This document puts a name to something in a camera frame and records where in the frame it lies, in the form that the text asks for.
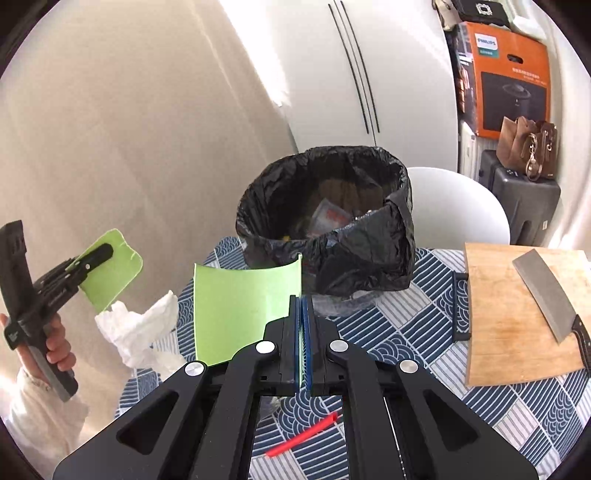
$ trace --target tablecloth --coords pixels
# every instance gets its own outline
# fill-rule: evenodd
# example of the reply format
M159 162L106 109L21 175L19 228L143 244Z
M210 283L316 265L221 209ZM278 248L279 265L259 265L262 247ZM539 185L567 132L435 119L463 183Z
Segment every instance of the tablecloth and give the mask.
M247 268L238 238L222 239L205 265ZM541 479L555 470L575 444L591 416L591 382L581 370L557 378L497 387L464 385L467 342L452 342L452 271L464 272L463 253L417 249L410 288L385 292L371 308L330 317L345 340L365 348L376 359L397 363L413 359L428 369L474 412L519 450ZM458 285L462 329L468 327L466 282ZM154 344L163 351L195 360L193 282L178 298L177 328ZM129 379L116 417L158 386L156 372L137 369ZM341 409L340 397L310 398L305 391L284 398L281 407L258 424L252 451L252 480L341 480L347 476L342 420L294 449L269 459L271 447Z

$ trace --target wooden cutting board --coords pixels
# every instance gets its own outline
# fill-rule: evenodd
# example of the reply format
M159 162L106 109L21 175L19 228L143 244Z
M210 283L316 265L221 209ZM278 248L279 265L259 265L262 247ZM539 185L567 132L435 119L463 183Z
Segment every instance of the wooden cutting board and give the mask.
M512 261L532 247L466 244L470 339L466 384L505 385L583 368L574 333L560 345ZM537 248L587 330L591 275L584 252Z

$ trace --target trash can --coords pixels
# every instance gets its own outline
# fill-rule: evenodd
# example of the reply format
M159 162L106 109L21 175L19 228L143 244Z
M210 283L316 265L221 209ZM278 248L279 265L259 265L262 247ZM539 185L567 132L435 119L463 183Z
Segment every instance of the trash can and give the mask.
M403 290L414 269L412 205L406 167L383 148L316 147L277 160L252 182L236 231L251 268L302 254L305 293ZM319 215L324 225L346 225L319 234Z

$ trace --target silver screw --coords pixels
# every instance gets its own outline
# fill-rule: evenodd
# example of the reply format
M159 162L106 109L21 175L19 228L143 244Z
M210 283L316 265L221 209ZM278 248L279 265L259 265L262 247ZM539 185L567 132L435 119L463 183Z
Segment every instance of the silver screw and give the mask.
M333 352L344 352L349 348L349 344L344 340L333 340L330 343L330 349Z
M190 377L196 377L201 375L205 367L200 362L191 362L185 366L185 373Z
M402 360L400 362L400 370L406 374L413 374L418 370L418 365L414 360Z
M259 353L271 353L275 350L275 344L269 340L263 340L256 345L256 351Z

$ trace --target orange box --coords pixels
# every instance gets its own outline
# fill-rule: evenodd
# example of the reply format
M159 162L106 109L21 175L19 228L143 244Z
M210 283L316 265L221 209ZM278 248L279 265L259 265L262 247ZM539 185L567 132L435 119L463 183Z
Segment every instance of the orange box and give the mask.
M504 116L550 119L550 65L544 45L470 22L457 26L453 43L458 105L476 135L498 140Z

